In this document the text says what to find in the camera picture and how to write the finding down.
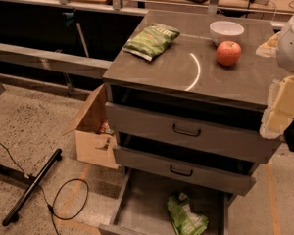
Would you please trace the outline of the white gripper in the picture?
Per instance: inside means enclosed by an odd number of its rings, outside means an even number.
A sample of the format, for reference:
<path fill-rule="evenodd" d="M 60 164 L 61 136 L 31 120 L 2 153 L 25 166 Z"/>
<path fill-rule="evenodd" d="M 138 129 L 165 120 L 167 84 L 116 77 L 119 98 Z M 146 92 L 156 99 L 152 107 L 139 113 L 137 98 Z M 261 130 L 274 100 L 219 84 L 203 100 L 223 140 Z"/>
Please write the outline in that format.
<path fill-rule="evenodd" d="M 257 48 L 256 54 L 265 58 L 276 57 L 282 68 L 294 72 L 294 15 L 280 33 Z M 294 74 L 272 82 L 267 104 L 259 132 L 263 138 L 275 139 L 294 120 Z"/>

